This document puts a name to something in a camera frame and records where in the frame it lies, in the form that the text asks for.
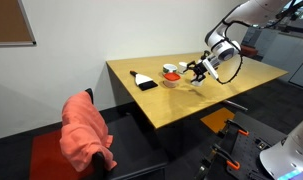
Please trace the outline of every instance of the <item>cork board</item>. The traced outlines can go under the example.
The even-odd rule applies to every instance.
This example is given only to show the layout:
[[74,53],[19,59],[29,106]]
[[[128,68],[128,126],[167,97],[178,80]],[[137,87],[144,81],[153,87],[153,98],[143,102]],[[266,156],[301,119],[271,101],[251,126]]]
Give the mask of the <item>cork board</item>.
[[0,0],[0,46],[35,44],[21,0]]

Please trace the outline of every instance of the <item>floor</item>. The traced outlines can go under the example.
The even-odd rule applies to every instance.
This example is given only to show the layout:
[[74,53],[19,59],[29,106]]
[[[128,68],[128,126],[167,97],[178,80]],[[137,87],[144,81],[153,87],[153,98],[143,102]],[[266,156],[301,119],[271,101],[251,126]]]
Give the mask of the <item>floor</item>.
[[[245,114],[286,134],[303,120],[303,89],[280,80],[229,100],[247,107],[249,110]],[[157,130],[170,159],[165,170],[167,180],[192,179],[196,174],[201,158],[210,153],[209,146],[217,140],[200,118],[222,107],[238,111],[225,104],[217,104]],[[135,103],[104,110],[101,114],[106,121],[112,121],[122,116],[120,112],[147,120]],[[60,127],[57,123],[0,139],[0,179],[28,179],[32,138]]]

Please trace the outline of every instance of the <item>pink towel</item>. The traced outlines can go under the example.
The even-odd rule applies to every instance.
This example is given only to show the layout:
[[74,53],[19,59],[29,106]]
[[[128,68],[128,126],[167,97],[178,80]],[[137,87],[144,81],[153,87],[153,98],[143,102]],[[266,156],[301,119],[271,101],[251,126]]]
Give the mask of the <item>pink towel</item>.
[[61,151],[76,171],[84,170],[96,152],[104,155],[107,170],[117,165],[107,149],[113,137],[108,135],[108,127],[87,92],[82,91],[67,100],[62,110],[62,124]]

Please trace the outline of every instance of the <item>black chair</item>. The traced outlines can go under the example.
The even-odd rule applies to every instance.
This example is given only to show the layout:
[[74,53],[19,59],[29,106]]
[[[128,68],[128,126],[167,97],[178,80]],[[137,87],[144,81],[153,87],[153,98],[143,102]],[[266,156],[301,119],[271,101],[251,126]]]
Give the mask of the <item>black chair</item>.
[[[93,104],[92,90],[87,89],[86,92]],[[157,174],[161,177],[156,179],[165,179],[164,168],[168,158],[153,129],[144,128],[131,115],[109,122],[107,126],[109,134],[114,137],[110,151],[118,165],[110,172],[105,171],[104,157],[97,152],[92,156],[95,174],[85,179],[139,179],[148,174]]]

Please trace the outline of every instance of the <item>wooden table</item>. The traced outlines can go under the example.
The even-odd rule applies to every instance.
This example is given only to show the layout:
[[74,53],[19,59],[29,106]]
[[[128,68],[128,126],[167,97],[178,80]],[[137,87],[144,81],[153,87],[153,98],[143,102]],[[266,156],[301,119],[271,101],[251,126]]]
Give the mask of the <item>wooden table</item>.
[[[201,55],[202,53],[192,53],[110,60],[107,61],[107,64],[155,128],[165,126],[287,73],[284,70],[244,57],[242,68],[231,83],[221,85],[206,74],[207,77],[203,85],[196,87],[190,83],[193,72],[188,71],[181,76],[177,87],[168,88],[163,84],[163,64],[171,63],[178,66],[180,61],[191,62],[195,60],[197,62]],[[228,80],[234,74],[239,62],[240,57],[235,56],[222,63],[218,69],[220,80]],[[141,91],[135,85],[134,77],[129,73],[130,70],[151,77],[159,86]]]

